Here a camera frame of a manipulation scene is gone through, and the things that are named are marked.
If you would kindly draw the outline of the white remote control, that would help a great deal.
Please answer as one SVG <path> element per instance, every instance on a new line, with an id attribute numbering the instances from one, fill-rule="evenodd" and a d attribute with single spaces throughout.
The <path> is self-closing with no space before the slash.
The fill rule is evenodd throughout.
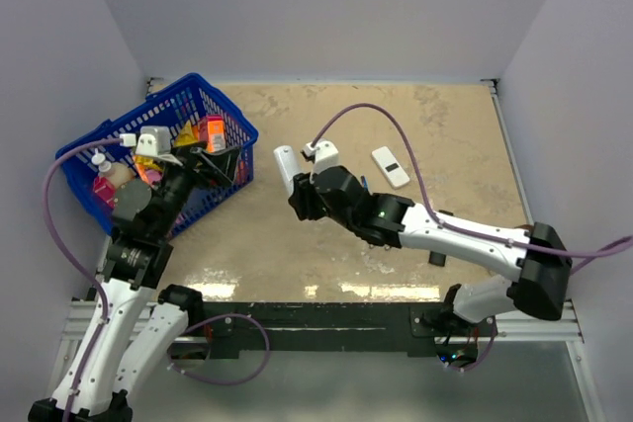
<path id="1" fill-rule="evenodd" d="M 276 147 L 273 154 L 287 197 L 290 198 L 294 193 L 294 178 L 303 173 L 302 167 L 299 165 L 294 149 L 289 145 Z"/>

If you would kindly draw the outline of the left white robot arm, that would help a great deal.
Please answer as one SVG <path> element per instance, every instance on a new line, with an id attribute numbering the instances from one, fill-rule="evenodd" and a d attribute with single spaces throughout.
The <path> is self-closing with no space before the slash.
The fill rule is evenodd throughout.
<path id="1" fill-rule="evenodd" d="M 129 421 L 131 399 L 180 334 L 205 323 L 200 292 L 172 285 L 148 323 L 136 323 L 171 257 L 169 234 L 196 189 L 227 188 L 241 171 L 241 149 L 207 151 L 201 142 L 163 154 L 160 181 L 133 179 L 115 193 L 105 266 L 93 279 L 93 316 L 77 353 L 52 395 L 35 402 L 31 421 Z"/>

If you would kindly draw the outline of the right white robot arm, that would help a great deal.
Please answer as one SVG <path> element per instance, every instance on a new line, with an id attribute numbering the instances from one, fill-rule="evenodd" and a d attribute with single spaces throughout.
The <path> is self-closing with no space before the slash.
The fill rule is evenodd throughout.
<path id="1" fill-rule="evenodd" d="M 464 335 L 475 323 L 519 310 L 560 319 L 572 263 L 554 227 L 495 228 L 442 213 L 392 194 L 367 191 L 345 167 L 312 175 L 293 167 L 281 174 L 300 220 L 328 217 L 374 246 L 428 250 L 480 265 L 494 276 L 450 289 L 440 312 L 443 329 Z"/>

